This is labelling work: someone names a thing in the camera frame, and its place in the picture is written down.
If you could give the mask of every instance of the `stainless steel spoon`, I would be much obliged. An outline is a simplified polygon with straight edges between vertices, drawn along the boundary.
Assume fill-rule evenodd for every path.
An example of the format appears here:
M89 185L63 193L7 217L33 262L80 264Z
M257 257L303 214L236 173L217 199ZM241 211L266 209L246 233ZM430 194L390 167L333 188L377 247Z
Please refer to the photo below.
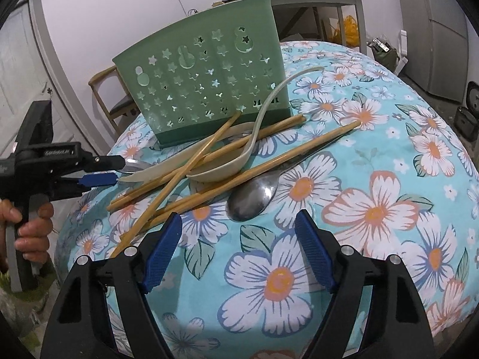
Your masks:
M275 169L260 174L233 189L226 203L226 213L228 217L233 221L242 223L260 215L275 196L279 185L279 177L281 177L283 173L296 167L302 161L305 161L310 156L313 156L318 151L333 144L342 137L343 135L321 146L312 148L304 154L298 155L278 165Z
M137 159L125 159L125 167L119 170L119 173L131 175L137 171L146 170L152 165L148 162L139 161Z

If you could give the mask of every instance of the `wooden table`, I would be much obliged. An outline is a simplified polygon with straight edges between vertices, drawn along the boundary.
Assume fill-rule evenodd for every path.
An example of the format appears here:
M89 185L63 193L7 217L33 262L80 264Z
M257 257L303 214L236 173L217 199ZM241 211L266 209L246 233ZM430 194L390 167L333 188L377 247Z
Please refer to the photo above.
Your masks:
M336 7L338 10L339 29L341 30L341 41L343 46L346 45L346 35L344 32L344 19L342 15L342 7L345 5L354 5L356 8L356 17L359 29L360 51L366 54L366 24L364 20L363 2L362 0L271 0L272 7L297 7L298 11L288 22L285 28L280 32L280 39L285 37L293 28L297 21L303 16L308 8L313 8L314 19L318 28L318 33L323 37L323 29L319 20L318 7Z

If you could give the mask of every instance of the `wooden chopstick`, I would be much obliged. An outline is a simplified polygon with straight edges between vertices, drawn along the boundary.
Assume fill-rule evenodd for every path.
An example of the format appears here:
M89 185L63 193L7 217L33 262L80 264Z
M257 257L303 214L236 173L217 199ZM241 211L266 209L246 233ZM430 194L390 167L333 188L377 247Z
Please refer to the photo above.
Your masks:
M316 139L310 140L309 142L302 144L301 146L293 148L292 150L289 150L285 152L284 154L281 154L280 156L277 156L276 158L273 158L261 165L258 165L249 170L246 170L243 173L240 173L236 176L233 176L227 179L226 181L218 182L214 184L211 188L201 190L198 193L195 193L191 196L185 197L184 199L176 201L171 204L171 207L170 205L167 205L163 209L162 214L160 214L158 217L156 217L155 219L151 220L148 223L148 226L146 229L150 229L155 227L158 224L164 223L172 212L176 212L179 214L185 213L189 211L190 209L193 209L197 207L198 205L201 205L209 201L210 199L216 196L219 196L220 194L246 181L249 181L250 179L268 170L271 170L272 168L296 157L297 155L303 154L306 151L309 151L310 149L318 145L325 144L333 139L336 139L337 137L340 137L348 133L349 131L353 130L356 127L359 127L360 125L361 125L360 121L355 121L344 127L340 127L335 130L332 130L331 132L325 133L324 135L319 136Z
M193 155L185 165L180 168L175 176L167 183L167 185L161 190L159 195L152 201L148 208L143 212L143 214L135 221L131 229L126 233L126 236L123 240L116 246L115 250L112 253L111 258L117 256L125 248L127 248L135 236L140 232L143 226L148 222L148 220L155 213L157 207L166 199L166 197L173 191L173 189L178 185L178 183L190 172L190 170L198 163L198 161L213 147L213 145L221 138L221 136L233 125L233 123L238 120L242 112L237 111L233 117L231 117L226 123L224 123L220 129L218 129L215 134L208 139L203 146Z
M258 133L258 140L263 139L267 136L273 135L275 133L281 132L288 128L294 127L295 125L301 124L305 121L306 121L306 118L303 115L296 115L296 116L287 118L286 120L282 120L276 124L273 124L269 127L261 129ZM211 162L219 158L220 156L223 156L226 153L229 153L233 150L236 150L245 146L245 144L248 142L249 139L250 139L250 135L247 135L241 139L236 140L233 143L227 144L221 147L220 149L213 151L212 153L206 154L198 161L198 163L195 165L195 168L197 168L198 166L204 165L205 163ZM109 212L114 212L118 209L123 208L124 206L130 204L130 202L138 199L139 197L151 192L152 190L156 188L159 188L161 185L164 185L165 183L170 181L176 175L176 173L178 173L179 170L180 168L173 170L166 175L155 178L154 180L151 180L149 182L145 182L143 185L139 186L138 188L130 190L123 196L113 200L106 207L106 210Z

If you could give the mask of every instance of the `green utensil holder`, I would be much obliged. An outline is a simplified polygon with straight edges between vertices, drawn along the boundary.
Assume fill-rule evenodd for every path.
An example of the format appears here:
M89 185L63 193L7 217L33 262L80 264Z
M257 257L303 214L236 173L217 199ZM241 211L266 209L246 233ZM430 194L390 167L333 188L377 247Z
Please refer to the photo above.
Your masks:
M285 79L271 0L238 0L173 23L113 59L121 78L167 147L213 134L236 110L254 121ZM263 126L291 116L287 89Z

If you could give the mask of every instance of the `door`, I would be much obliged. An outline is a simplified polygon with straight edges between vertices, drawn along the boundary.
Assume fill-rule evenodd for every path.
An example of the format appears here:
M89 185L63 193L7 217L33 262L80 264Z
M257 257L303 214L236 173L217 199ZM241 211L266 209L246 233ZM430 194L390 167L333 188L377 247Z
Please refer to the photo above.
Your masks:
M63 106L35 41L28 2L19 5L0 30L0 157L7 157L34 100L52 100L54 142L80 142L93 152ZM54 229L60 231L75 200L56 201Z

